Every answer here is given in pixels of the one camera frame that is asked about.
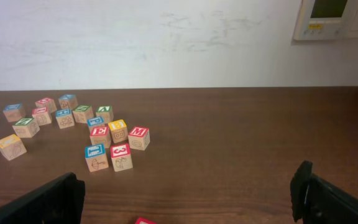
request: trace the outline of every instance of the green block top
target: green block top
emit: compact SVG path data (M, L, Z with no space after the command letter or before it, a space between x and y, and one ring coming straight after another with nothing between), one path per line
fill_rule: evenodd
M96 112L108 112L111 110L111 106L100 106Z
M34 118L22 118L20 119L14 126L26 126L28 125Z
M77 106L73 111L85 112L89 108L91 108L90 105L80 105L80 106Z

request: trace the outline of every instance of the wooden alphabet block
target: wooden alphabet block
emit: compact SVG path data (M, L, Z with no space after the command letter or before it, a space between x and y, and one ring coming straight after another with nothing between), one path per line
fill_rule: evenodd
M96 116L101 116L105 124L110 123L114 117L112 106L100 106L96 111Z
M32 110L32 117L35 118L39 126L52 123L52 115L50 115L47 107Z
M8 105L4 109L4 115L8 122L18 121L25 117L25 111L21 103Z
M91 131L92 145L103 144L105 149L108 149L111 145L110 131L108 127L97 127Z
M35 102L37 108L47 107L49 113L53 113L57 110L56 103L54 99L44 98Z
M129 149L128 143L118 146L111 146L110 150L114 171L118 172L134 167L132 165L131 150Z
M12 160L27 152L22 141L12 134L0 140L0 152L7 159Z
M131 149L146 150L150 143L150 131L148 128L135 126L128 134Z
M96 127L105 127L102 117L95 117L88 120L89 131Z
M85 160L90 172L109 167L109 162L107 161L106 151L103 144L86 147Z
M93 118L93 110L90 105L80 105L73 110L75 122L87 123L87 120Z
M156 224L156 223L149 221L145 218L138 218L135 224Z
M19 138L32 138L40 131L40 126L34 118L22 118L13 125L13 130Z
M123 119L109 123L111 138L114 143L128 139L127 124Z
M56 111L56 120L59 124L59 128L68 128L74 126L74 118L70 109L64 109Z
M59 98L59 104L62 110L73 110L78 106L77 97L74 94L66 94Z

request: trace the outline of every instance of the thermostat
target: thermostat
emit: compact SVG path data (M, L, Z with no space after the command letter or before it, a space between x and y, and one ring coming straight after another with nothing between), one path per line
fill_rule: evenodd
M358 0L303 0L293 38L333 40L358 37Z

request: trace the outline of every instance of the wooden table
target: wooden table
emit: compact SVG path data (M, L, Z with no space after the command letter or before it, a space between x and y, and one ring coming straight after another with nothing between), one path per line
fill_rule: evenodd
M23 139L27 153L0 153L0 206L66 173L86 184L82 223L293 223L290 180L303 160L358 198L356 88L215 88L0 91L0 139L13 134L6 105L65 93L80 104L113 105L114 119L150 128L134 168L90 173L85 124L56 120Z

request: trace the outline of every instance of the blue block top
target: blue block top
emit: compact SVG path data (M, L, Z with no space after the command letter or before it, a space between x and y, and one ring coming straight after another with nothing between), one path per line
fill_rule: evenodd
M94 125L97 125L97 124L104 124L104 120L102 117L98 116L98 117L95 117L95 118L91 118L91 119L88 119L88 126L94 126Z
M7 111L7 110L17 110L19 109L20 107L22 107L22 104L19 103L19 104L16 104L16 105L8 105L5 107L4 111Z
M59 99L61 99L61 100L71 100L72 98L74 98L74 96L75 96L74 94L64 94Z
M69 114L71 114L70 109L64 109L64 110L56 111L56 117L66 116L66 115L69 115Z
M106 151L104 150L103 144L96 144L94 146L85 147L85 158L92 158L105 153Z

